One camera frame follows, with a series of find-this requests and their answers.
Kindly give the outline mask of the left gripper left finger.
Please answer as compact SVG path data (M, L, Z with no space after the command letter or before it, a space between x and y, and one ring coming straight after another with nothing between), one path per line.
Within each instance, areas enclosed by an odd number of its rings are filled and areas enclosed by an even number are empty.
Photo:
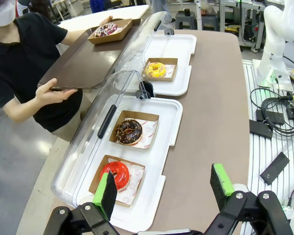
M117 235L110 219L117 197L117 188L112 172L104 173L91 202L70 210L59 206L53 209L45 235Z

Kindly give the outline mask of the person's left hand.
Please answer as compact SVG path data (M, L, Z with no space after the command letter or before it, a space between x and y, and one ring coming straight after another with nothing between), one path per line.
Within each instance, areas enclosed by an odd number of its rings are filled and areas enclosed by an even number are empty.
M102 20L101 22L100 22L100 26L102 26L102 25L105 25L106 23L109 23L109 22L111 22L113 20L113 16L109 16L109 17L107 17L106 19L104 19L104 20Z

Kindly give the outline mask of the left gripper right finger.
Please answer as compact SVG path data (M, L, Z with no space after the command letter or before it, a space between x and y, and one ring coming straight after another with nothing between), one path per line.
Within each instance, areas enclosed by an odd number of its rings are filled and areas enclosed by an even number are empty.
M273 191L258 195L235 191L222 164L212 164L210 184L220 212L204 232L231 235L239 222L248 222L257 235L292 235L290 223Z

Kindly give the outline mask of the person's right hand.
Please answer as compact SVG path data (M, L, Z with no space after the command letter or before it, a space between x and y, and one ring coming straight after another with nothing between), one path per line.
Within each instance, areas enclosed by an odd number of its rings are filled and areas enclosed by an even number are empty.
M54 103L61 103L63 100L67 100L72 94L77 92L76 89L53 91L52 88L54 88L56 84L57 79L53 78L36 90L35 99L40 105L45 106Z

